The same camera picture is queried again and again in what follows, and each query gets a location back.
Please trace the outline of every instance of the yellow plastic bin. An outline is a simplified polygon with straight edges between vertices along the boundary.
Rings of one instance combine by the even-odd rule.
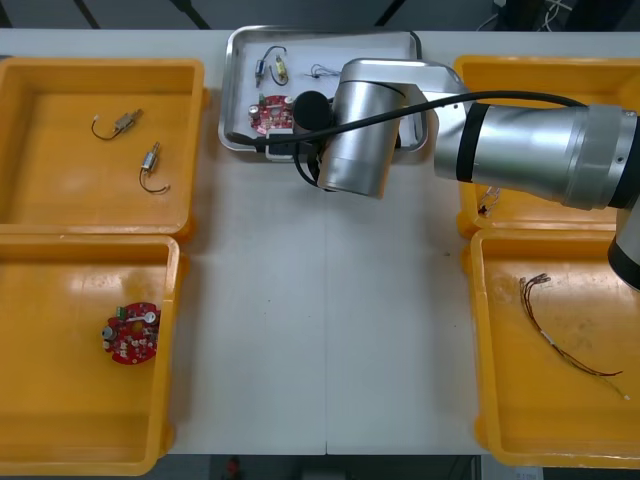
[[[166,236],[0,236],[0,475],[141,475],[166,453],[181,278]],[[118,364],[102,328],[142,301],[157,354]]]
[[[640,111],[640,60],[552,57],[462,56],[455,70],[471,91],[527,90],[583,103],[621,105]],[[490,103],[550,108],[541,102]],[[502,189],[489,215],[479,213],[488,186],[460,183],[458,230],[470,238],[480,228],[615,230],[615,211],[564,208],[527,193]]]
[[[465,255],[476,326],[478,442],[508,465],[640,468],[640,294],[611,270],[612,232],[485,229]],[[531,325],[521,277],[546,273]]]
[[[204,68],[189,59],[10,58],[0,62],[0,234],[190,231]],[[136,124],[103,136],[126,112]],[[140,166],[160,143],[150,188]]]

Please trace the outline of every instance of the red circuit board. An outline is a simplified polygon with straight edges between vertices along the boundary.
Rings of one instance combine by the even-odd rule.
[[[107,326],[115,332],[112,340],[103,340],[103,347],[111,358],[123,365],[139,365],[155,357],[160,330],[160,310],[153,303],[132,303],[124,307],[126,319],[112,317]],[[143,320],[155,314],[155,321]]]
[[[261,135],[266,135],[271,128],[292,128],[293,116],[284,103],[286,95],[269,95],[264,98],[262,105],[256,104],[260,109],[258,118],[249,117],[251,128]]]

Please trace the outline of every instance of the electronic part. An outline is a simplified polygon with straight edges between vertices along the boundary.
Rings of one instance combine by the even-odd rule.
[[[292,128],[271,128],[267,131],[267,138],[277,135],[291,135],[292,133]],[[293,159],[293,145],[270,145],[265,149],[264,153],[272,162],[290,162]]]
[[[125,113],[124,115],[122,115],[120,118],[118,118],[114,122],[113,130],[110,137],[103,137],[102,135],[99,135],[98,133],[96,133],[95,131],[96,122],[100,119],[100,116],[96,115],[95,117],[93,117],[93,122],[91,123],[91,133],[93,133],[94,137],[99,138],[100,140],[105,140],[105,141],[113,140],[121,133],[129,130],[129,128],[131,128],[136,123],[136,120],[140,118],[141,115],[142,115],[141,109],[137,109],[131,113]]]
[[[489,187],[487,191],[484,193],[482,198],[480,199],[480,208],[478,208],[478,213],[480,215],[484,215],[488,217],[491,215],[491,210],[496,206],[498,200],[500,199],[500,188],[498,187]]]
[[[253,120],[260,118],[260,107],[258,107],[258,105],[251,105],[249,107],[249,116]]]
[[[262,79],[264,78],[264,71],[267,68],[266,64],[267,64],[267,62],[264,61],[263,59],[260,59],[260,60],[256,61],[256,72],[255,72],[256,88],[260,88],[260,83],[262,82]]]
[[[267,57],[276,48],[280,48],[280,49],[282,49],[284,51],[284,53],[287,53],[287,49],[286,48],[281,47],[280,45],[273,45],[273,46],[271,46],[271,47],[269,47],[267,49],[267,51],[264,53],[264,55],[262,56],[261,59],[258,59],[256,61],[256,70],[254,72],[254,76],[255,76],[255,79],[256,79],[256,88],[260,88],[260,84],[262,83],[262,80],[264,79],[265,70],[267,68]],[[278,67],[278,58],[280,58],[280,61],[282,61],[282,58],[280,57],[280,55],[278,55],[276,57],[276,69]]]
[[[156,142],[153,145],[153,148],[151,149],[151,151],[147,152],[147,154],[144,156],[144,160],[142,161],[142,165],[140,166],[140,174],[138,175],[138,182],[140,183],[140,186],[143,188],[143,190],[145,192],[152,193],[154,195],[162,195],[163,193],[167,193],[169,191],[169,188],[171,188],[169,184],[166,184],[162,188],[151,189],[151,188],[148,188],[145,184],[146,183],[145,179],[151,176],[151,173],[153,172],[153,170],[156,167],[156,164],[158,163],[159,149],[160,149],[160,143]]]
[[[601,372],[601,371],[598,371],[598,370],[595,370],[595,369],[593,369],[591,367],[586,366],[580,360],[578,360],[577,358],[575,358],[574,356],[569,354],[566,350],[564,350],[562,347],[560,347],[551,338],[551,336],[542,329],[542,327],[540,326],[540,324],[536,320],[535,315],[533,314],[533,307],[531,306],[531,290],[536,285],[540,285],[540,284],[547,283],[547,282],[550,282],[550,281],[551,281],[551,277],[549,277],[546,273],[541,273],[540,275],[537,275],[537,276],[535,276],[535,277],[533,277],[533,278],[531,278],[529,280],[527,280],[524,277],[522,277],[520,279],[520,300],[522,302],[522,306],[525,309],[525,312],[527,313],[527,317],[529,318],[529,321],[531,322],[531,325],[536,329],[536,331],[542,337],[544,337],[544,339],[547,341],[547,343],[555,350],[555,352],[565,362],[567,362],[572,367],[580,370],[581,372],[584,372],[584,373],[586,373],[588,375],[591,375],[591,376],[594,376],[594,377],[597,377],[597,378],[603,380],[607,385],[609,385],[613,390],[615,390],[616,393],[618,393],[622,398],[624,398],[625,400],[630,400],[630,397],[628,395],[625,395],[608,378],[608,377],[615,377],[617,375],[620,375],[622,373],[622,370],[620,370],[618,372],[606,373],[606,372]]]
[[[340,70],[334,70],[333,68],[325,67],[319,63],[314,63],[311,66],[310,73],[305,73],[307,77],[321,78],[321,77],[339,77],[342,72]]]
[[[261,96],[260,103],[249,107],[249,122],[251,128],[261,135],[266,135],[267,131],[276,129],[293,128],[292,106],[293,97],[285,95]]]
[[[284,64],[284,60],[280,55],[276,55],[276,73],[278,74],[278,78],[273,74],[273,68],[269,65],[269,72],[271,73],[271,78],[276,83],[276,85],[280,85],[284,87],[287,83],[289,83],[289,74],[287,73],[287,67]]]
[[[102,347],[113,361],[139,365],[156,355],[161,311],[153,303],[117,307],[116,316],[102,329]]]

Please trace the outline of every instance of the metal tray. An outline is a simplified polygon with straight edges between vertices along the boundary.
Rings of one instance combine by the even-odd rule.
[[[255,85],[256,60],[272,45],[287,48],[284,60],[289,72],[289,83],[280,87],[268,74],[260,88]],[[222,105],[218,136],[222,144],[236,151],[255,151],[253,147],[229,141],[226,134],[239,132],[251,137],[258,133],[248,122],[247,111],[257,103],[258,95],[296,96],[307,90],[317,90],[333,97],[338,87],[338,77],[314,79],[305,74],[315,63],[341,70],[355,58],[395,58],[419,60],[422,58],[420,39],[413,32],[365,30],[318,31],[287,27],[243,27],[231,34],[227,42]],[[400,122],[399,150],[414,151],[427,139],[426,114],[405,117]]]

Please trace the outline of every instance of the table surface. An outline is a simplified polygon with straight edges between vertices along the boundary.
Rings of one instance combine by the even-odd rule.
[[[474,454],[477,413],[458,187],[430,159],[385,198],[326,194],[218,141],[230,31],[0,30],[0,53],[194,57],[212,89],[185,248],[175,453]],[[637,56],[640,34],[418,32],[424,58]]]

